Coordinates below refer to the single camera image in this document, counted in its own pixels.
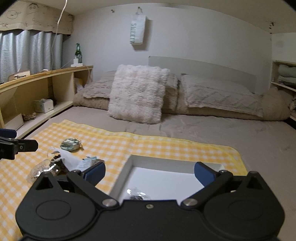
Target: bottle label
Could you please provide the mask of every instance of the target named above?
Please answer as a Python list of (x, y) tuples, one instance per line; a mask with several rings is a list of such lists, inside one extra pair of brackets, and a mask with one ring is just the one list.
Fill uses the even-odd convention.
[(78, 63), (81, 64), (82, 63), (82, 55), (78, 54), (78, 55), (76, 55), (76, 58), (78, 59)]

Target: headboard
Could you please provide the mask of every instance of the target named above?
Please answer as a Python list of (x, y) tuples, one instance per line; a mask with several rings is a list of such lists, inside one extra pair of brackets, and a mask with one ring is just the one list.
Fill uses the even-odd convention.
[(148, 65), (170, 69), (171, 73), (178, 78), (181, 77), (181, 73), (185, 73), (204, 78), (229, 80), (245, 86), (251, 92), (255, 92), (256, 88), (257, 78), (255, 75), (217, 64), (183, 58), (149, 56)]

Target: open cardboard box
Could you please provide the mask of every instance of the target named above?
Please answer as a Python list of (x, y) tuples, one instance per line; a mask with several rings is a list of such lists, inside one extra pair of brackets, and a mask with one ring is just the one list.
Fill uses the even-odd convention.
[[(204, 163), (215, 171), (222, 164)], [(131, 155), (115, 182), (110, 196), (120, 203), (129, 199), (127, 189), (137, 188), (152, 200), (177, 200), (178, 204), (204, 186), (194, 175), (195, 162)]]

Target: white tote bag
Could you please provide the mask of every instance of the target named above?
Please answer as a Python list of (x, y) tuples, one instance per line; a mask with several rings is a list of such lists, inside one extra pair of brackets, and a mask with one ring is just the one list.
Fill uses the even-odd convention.
[(131, 20), (130, 43), (132, 45), (141, 45), (143, 43), (145, 32), (146, 15), (134, 14)]

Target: tissue box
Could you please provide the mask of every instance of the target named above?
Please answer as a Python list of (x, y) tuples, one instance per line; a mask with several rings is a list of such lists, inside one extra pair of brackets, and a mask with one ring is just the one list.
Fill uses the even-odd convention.
[(47, 113), (54, 109), (54, 102), (51, 99), (34, 100), (36, 112)]

